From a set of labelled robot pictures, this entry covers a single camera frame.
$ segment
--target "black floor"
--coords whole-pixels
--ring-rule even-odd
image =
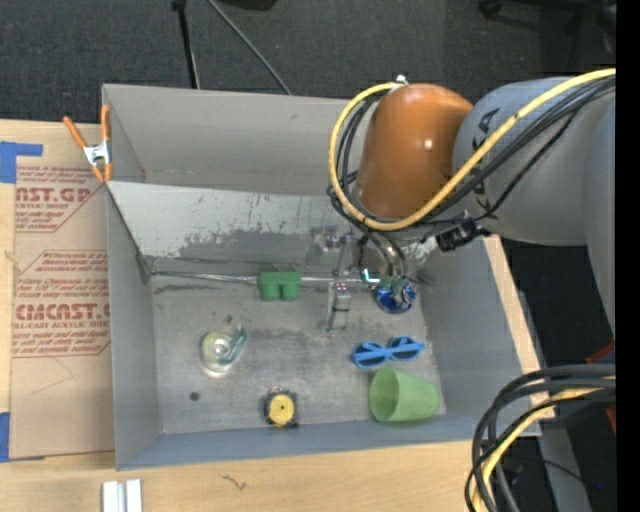
[[[476,0],[218,5],[296,95],[351,98],[404,73],[475,102],[505,83],[615,66],[615,38],[588,26],[574,47],[572,14],[546,3],[504,2],[490,19]],[[186,15],[201,88],[284,94],[208,0],[190,0]],[[105,82],[190,87],[170,0],[0,2],[0,118],[97,122]],[[581,363],[608,343],[583,248],[504,242],[549,365]],[[610,424],[596,415],[569,433],[593,510],[616,510]],[[522,441],[514,457],[520,450],[522,510],[553,510],[535,446]]]

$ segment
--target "blue tape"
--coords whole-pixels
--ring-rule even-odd
[[[0,413],[0,462],[9,462],[9,413]]]
[[[0,183],[16,182],[18,156],[42,156],[42,144],[0,142]]]

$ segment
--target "cardboard sheet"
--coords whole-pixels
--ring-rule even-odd
[[[78,128],[100,141],[99,126]],[[9,457],[113,449],[105,187],[62,123],[0,121],[0,141],[41,146],[16,157],[14,204],[1,205],[14,224]]]

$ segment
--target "blue sunglasses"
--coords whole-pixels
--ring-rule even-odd
[[[400,336],[391,338],[386,348],[371,341],[360,343],[354,347],[351,356],[358,368],[366,369],[378,366],[389,359],[413,361],[423,348],[424,343],[417,342],[408,336]]]

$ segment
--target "green block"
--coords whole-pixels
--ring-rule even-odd
[[[264,301],[274,301],[279,298],[284,301],[296,300],[301,281],[300,272],[260,272],[258,276],[260,298]]]

